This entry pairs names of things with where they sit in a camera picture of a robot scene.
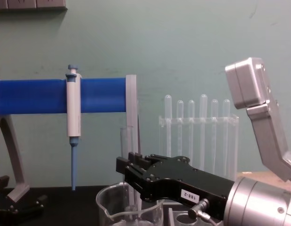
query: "glass beaker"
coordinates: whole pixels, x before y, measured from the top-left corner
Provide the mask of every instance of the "glass beaker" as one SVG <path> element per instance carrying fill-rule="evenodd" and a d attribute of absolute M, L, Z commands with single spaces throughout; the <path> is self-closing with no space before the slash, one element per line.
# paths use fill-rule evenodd
<path fill-rule="evenodd" d="M 97 194 L 100 226 L 162 226 L 164 201 L 142 201 L 138 211 L 129 205 L 128 188 L 128 183 L 118 183 Z"/>

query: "test tube rack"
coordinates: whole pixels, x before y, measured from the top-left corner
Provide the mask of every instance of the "test tube rack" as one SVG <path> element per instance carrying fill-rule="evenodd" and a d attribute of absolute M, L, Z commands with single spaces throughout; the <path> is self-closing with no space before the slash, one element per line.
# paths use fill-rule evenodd
<path fill-rule="evenodd" d="M 194 100 L 188 101 L 187 114 L 184 102 L 177 101 L 173 117 L 172 97 L 164 98 L 165 116 L 159 117 L 159 151 L 168 157 L 183 155 L 190 165 L 214 175 L 235 180 L 237 176 L 237 150 L 239 118 L 230 114 L 230 101 L 211 101 L 208 116 L 208 97 L 202 94 L 199 115 Z"/>

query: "wooden surface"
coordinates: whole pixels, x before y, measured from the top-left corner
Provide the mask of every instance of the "wooden surface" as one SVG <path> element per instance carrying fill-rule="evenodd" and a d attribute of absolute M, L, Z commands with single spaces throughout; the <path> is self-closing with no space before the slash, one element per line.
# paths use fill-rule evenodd
<path fill-rule="evenodd" d="M 241 172 L 238 176 L 251 178 L 269 185 L 283 188 L 287 191 L 291 191 L 291 181 L 283 182 L 272 172 Z"/>

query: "blue pipette holder bar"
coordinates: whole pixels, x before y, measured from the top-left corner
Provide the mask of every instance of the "blue pipette holder bar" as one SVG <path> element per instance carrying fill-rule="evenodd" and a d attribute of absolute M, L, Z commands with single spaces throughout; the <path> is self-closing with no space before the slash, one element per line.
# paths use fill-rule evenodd
<path fill-rule="evenodd" d="M 133 127 L 134 150 L 138 149 L 136 76 L 81 80 L 81 112 L 126 112 L 126 125 Z M 17 202 L 28 190 L 11 120 L 12 114 L 67 113 L 66 80 L 0 80 L 0 128 L 7 143 L 16 178 L 8 194 Z"/>

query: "screw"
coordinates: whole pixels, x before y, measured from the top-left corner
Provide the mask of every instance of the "screw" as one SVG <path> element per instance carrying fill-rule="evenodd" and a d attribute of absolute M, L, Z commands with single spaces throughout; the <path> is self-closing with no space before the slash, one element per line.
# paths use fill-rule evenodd
<path fill-rule="evenodd" d="M 284 209 L 282 207 L 278 208 L 278 213 L 284 213 Z"/>

